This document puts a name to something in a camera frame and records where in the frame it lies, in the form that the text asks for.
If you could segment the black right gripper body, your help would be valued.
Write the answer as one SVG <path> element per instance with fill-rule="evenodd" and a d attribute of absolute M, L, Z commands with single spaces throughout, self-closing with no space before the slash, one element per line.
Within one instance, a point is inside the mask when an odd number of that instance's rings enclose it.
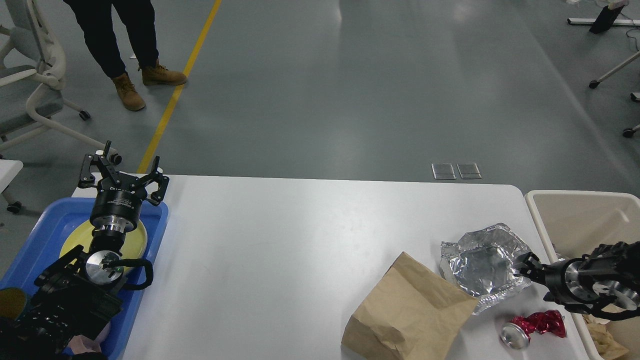
<path fill-rule="evenodd" d="M 559 260 L 542 265 L 542 280 L 548 290 L 542 300 L 569 307 L 599 305 L 601 297 L 589 287 L 594 281 L 587 273 L 593 268 L 593 259 Z"/>

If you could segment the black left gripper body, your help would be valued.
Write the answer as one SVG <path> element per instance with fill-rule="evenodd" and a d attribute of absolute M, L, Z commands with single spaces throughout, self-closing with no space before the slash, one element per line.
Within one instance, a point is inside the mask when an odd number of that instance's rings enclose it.
<path fill-rule="evenodd" d="M 128 173 L 119 173 L 117 179 L 106 176 L 98 181 L 96 189 L 90 224 L 98 230 L 134 231 L 147 198 L 141 178 Z"/>

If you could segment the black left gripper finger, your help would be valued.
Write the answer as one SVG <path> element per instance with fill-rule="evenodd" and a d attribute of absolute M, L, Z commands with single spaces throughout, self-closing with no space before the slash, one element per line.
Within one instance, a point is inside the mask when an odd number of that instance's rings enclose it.
<path fill-rule="evenodd" d="M 111 146 L 112 142 L 107 140 L 101 153 L 85 154 L 78 176 L 77 187 L 79 189 L 101 188 L 101 185 L 96 183 L 96 177 L 92 170 L 98 171 L 103 180 L 108 180 L 109 186 L 121 185 L 121 177 L 115 168 L 121 164 L 121 155 L 118 152 L 112 153 Z"/>
<path fill-rule="evenodd" d="M 151 162 L 151 170 L 140 178 L 140 189 L 146 190 L 146 188 L 152 183 L 157 185 L 155 191 L 148 193 L 145 198 L 154 207 L 158 207 L 158 205 L 163 202 L 170 181 L 170 179 L 160 169 L 159 164 L 160 156 L 155 156 Z"/>

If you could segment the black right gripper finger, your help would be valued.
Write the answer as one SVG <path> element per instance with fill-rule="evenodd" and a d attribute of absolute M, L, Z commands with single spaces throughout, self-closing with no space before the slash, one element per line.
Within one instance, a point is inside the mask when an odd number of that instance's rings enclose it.
<path fill-rule="evenodd" d="M 540 258 L 532 251 L 518 255 L 513 262 L 513 268 L 516 271 L 514 276 L 528 278 L 532 282 L 544 286 L 547 285 L 548 267 L 549 265 L 541 262 Z"/>

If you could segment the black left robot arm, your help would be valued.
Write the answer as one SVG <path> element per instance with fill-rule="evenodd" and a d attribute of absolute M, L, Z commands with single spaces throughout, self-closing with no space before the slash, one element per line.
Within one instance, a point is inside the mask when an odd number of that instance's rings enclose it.
<path fill-rule="evenodd" d="M 170 179 L 154 157 L 139 177 L 118 171 L 120 160 L 103 150 L 87 153 L 77 186 L 96 189 L 88 247 L 77 244 L 34 280 L 35 294 L 16 319 L 1 318 L 3 360 L 64 360 L 73 337 L 97 338 L 122 311 L 121 291 L 142 291 L 153 284 L 153 262 L 126 258 L 126 235 L 138 228 L 144 202 L 158 207 Z"/>

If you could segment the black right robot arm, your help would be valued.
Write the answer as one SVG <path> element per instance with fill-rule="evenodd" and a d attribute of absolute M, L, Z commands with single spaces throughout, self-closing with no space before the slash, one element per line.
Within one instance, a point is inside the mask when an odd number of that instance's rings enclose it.
<path fill-rule="evenodd" d="M 543 285 L 546 302 L 608 321 L 639 316 L 640 244 L 600 244 L 581 257 L 544 264 L 532 251 L 514 261 L 515 276 Z"/>

